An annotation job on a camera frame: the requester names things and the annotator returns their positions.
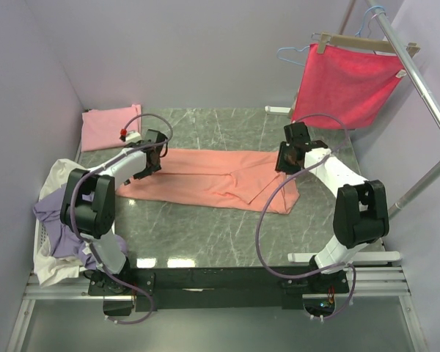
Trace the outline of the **salmon orange t shirt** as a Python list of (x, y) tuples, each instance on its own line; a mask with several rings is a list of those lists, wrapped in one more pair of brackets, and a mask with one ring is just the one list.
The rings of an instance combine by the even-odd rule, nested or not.
[(286, 179), (277, 153), (171, 149), (161, 170), (117, 189), (120, 197), (260, 212)]

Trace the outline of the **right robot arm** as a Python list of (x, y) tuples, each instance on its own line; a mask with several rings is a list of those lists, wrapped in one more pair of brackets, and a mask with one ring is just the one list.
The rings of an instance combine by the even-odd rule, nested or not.
[(316, 269), (307, 274), (309, 288), (317, 293), (333, 283), (339, 264), (348, 264), (367, 245), (389, 233), (386, 190), (379, 180), (369, 181), (333, 155), (327, 144), (311, 140), (307, 126), (295, 122), (284, 127), (276, 171), (294, 175), (311, 172), (335, 196), (333, 232), (325, 247), (310, 260)]

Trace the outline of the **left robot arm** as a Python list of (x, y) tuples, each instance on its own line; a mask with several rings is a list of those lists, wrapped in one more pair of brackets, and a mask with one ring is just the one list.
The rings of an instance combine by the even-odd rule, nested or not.
[(97, 269), (109, 273), (106, 286), (114, 294), (127, 293), (132, 277), (125, 272), (126, 255), (113, 231), (116, 190), (161, 170), (169, 141), (150, 129), (144, 136), (132, 131), (118, 154), (91, 169), (70, 172), (62, 201), (60, 221), (82, 239), (95, 257)]

